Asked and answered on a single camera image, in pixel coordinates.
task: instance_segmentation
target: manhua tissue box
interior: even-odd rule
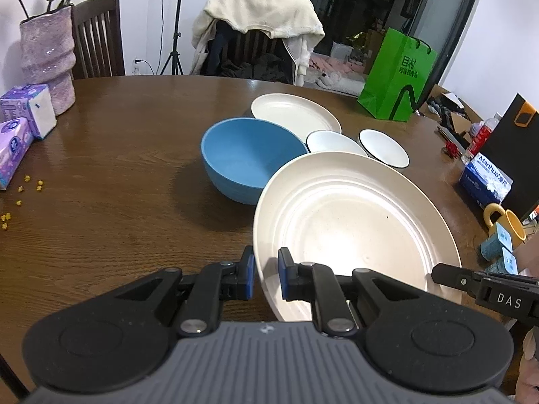
[[[24,117],[36,138],[43,139],[56,126],[55,110],[47,85],[14,87],[0,97],[2,121]]]
[[[32,131],[26,118],[0,123],[0,190],[7,188],[32,141]]]
[[[459,182],[481,208],[489,203],[500,203],[513,184],[509,176],[481,153],[466,166]]]

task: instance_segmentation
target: green shopping bag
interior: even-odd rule
[[[376,118],[408,121],[437,55],[425,42],[389,29],[357,101]]]

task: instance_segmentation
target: glittery vase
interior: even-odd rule
[[[71,6],[21,23],[21,67],[26,83],[46,83],[55,115],[75,102],[71,69],[75,65]]]

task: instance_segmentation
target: mug handle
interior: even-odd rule
[[[484,223],[487,225],[487,228],[491,228],[494,226],[494,223],[490,219],[490,216],[492,216],[494,213],[500,213],[500,215],[505,214],[505,209],[502,208],[501,205],[498,205],[497,203],[489,203],[483,211],[483,219]]]

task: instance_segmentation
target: red bottle label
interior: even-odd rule
[[[472,143],[470,144],[470,147],[468,147],[468,150],[470,151],[472,157],[479,153],[479,151],[483,147],[483,144],[487,141],[491,133],[492,130],[490,130],[490,128],[485,125],[483,125],[481,129],[479,129],[479,132],[473,139]]]

